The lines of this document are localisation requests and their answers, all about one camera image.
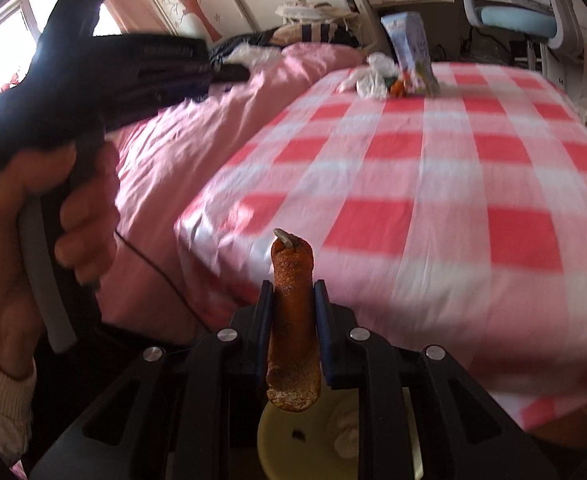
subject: sleeve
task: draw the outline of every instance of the sleeve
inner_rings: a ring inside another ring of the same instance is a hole
[[[35,366],[24,381],[15,381],[0,371],[0,456],[7,466],[14,465],[27,450],[35,386]]]

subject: yellow bowl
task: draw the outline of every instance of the yellow bowl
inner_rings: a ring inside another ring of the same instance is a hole
[[[302,413],[270,402],[258,425],[258,456],[269,480],[357,480],[358,458],[342,459],[334,450],[330,420],[358,406],[358,390],[322,385],[320,399]]]

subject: window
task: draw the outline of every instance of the window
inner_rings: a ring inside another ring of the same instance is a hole
[[[22,80],[36,50],[36,41],[45,28],[58,0],[19,0],[15,10],[0,22],[0,90]],[[105,6],[95,36],[120,34]]]

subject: sausage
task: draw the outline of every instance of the sausage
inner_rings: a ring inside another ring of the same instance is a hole
[[[320,351],[313,302],[313,250],[302,238],[275,230],[271,247],[276,304],[269,339],[267,397],[302,412],[320,397]]]

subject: chair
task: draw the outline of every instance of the chair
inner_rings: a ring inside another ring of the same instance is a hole
[[[532,38],[560,54],[571,57],[582,54],[582,34],[572,0],[512,0],[518,7],[476,7],[475,0],[463,1],[472,27],[499,27],[525,35],[530,70],[535,69]]]

